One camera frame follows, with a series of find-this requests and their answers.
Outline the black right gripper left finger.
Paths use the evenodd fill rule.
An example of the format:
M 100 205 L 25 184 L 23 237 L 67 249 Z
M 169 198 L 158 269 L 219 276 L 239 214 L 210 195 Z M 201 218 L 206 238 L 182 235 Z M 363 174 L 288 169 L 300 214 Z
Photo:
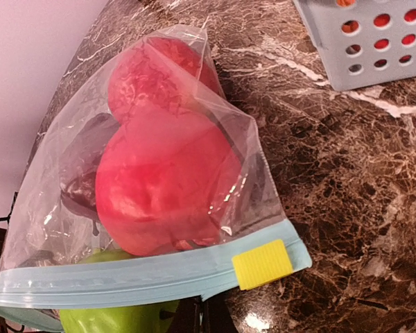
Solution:
M 191 299 L 191 333 L 204 332 L 204 302 L 200 296 Z

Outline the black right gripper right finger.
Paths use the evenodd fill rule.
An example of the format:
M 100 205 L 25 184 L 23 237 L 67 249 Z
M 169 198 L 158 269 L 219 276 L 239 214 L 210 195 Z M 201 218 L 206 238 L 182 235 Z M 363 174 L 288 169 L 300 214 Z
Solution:
M 203 332 L 236 333 L 232 317 L 221 293 L 203 302 Z

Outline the green toy apple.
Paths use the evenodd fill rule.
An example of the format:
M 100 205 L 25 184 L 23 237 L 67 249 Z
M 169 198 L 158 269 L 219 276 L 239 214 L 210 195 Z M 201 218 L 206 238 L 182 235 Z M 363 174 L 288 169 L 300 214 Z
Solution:
M 178 300 L 150 305 L 100 309 L 61 309 L 65 332 L 166 332 L 173 322 Z

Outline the red toy apple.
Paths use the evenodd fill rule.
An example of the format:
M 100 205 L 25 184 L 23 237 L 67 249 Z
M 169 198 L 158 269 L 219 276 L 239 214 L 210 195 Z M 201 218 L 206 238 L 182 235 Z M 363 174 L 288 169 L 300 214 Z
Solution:
M 96 174 L 98 217 L 136 256 L 214 245 L 240 174 L 225 135 L 205 115 L 147 105 L 105 148 Z

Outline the clear zip bag blue zipper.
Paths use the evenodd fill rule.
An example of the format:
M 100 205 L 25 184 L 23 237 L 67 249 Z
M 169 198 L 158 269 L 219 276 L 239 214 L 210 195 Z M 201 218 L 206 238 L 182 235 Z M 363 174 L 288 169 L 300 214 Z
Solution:
M 203 28 L 139 38 L 54 118 L 0 259 L 0 316 L 47 332 L 166 332 L 184 303 L 312 265 L 256 121 Z

